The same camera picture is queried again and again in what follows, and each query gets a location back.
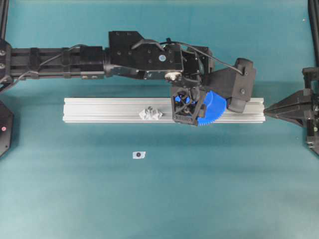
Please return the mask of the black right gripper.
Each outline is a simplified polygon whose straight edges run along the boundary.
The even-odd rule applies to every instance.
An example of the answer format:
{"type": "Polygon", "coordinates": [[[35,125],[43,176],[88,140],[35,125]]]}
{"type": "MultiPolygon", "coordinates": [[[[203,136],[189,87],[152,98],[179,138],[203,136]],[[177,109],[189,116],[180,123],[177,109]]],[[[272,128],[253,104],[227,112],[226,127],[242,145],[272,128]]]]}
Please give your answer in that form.
{"type": "Polygon", "coordinates": [[[313,82],[319,82],[319,68],[304,68],[302,73],[304,76],[305,89],[299,90],[267,107],[264,109],[264,115],[291,122],[300,127],[307,126],[306,143],[308,148],[316,155],[319,155],[319,91],[316,91],[313,86],[313,82]],[[309,104],[309,111],[274,111],[304,104],[309,104]]]}

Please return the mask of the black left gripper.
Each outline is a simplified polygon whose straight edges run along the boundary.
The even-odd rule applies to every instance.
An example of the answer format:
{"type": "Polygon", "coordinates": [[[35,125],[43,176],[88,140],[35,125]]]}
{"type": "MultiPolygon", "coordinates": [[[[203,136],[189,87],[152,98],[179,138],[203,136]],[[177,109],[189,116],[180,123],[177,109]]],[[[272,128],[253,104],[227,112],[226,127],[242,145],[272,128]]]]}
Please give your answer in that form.
{"type": "Polygon", "coordinates": [[[207,92],[201,90],[205,78],[214,71],[214,60],[191,47],[181,50],[183,71],[170,71],[164,78],[171,83],[172,119],[176,123],[199,126],[198,119],[206,115],[204,100],[207,92]]]}

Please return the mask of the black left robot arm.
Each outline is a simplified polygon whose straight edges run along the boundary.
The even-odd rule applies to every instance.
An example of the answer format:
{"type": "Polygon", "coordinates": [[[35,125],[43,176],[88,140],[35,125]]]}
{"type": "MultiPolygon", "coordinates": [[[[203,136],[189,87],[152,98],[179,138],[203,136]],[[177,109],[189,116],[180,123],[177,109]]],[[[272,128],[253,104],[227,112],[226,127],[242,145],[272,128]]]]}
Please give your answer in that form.
{"type": "Polygon", "coordinates": [[[77,44],[69,48],[12,48],[0,42],[0,90],[41,78],[104,79],[121,76],[164,80],[171,85],[172,118],[190,125],[213,123],[214,94],[205,78],[214,70],[207,47],[167,39],[145,39],[136,31],[109,32],[108,47],[77,44]]]}

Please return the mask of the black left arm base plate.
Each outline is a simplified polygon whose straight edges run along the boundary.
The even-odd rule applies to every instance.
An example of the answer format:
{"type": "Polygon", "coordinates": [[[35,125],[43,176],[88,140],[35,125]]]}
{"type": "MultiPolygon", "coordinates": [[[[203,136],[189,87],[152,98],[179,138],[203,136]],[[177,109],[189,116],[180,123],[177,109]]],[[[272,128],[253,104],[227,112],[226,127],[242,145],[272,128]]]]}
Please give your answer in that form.
{"type": "Polygon", "coordinates": [[[0,156],[10,148],[14,114],[0,102],[0,156]]]}

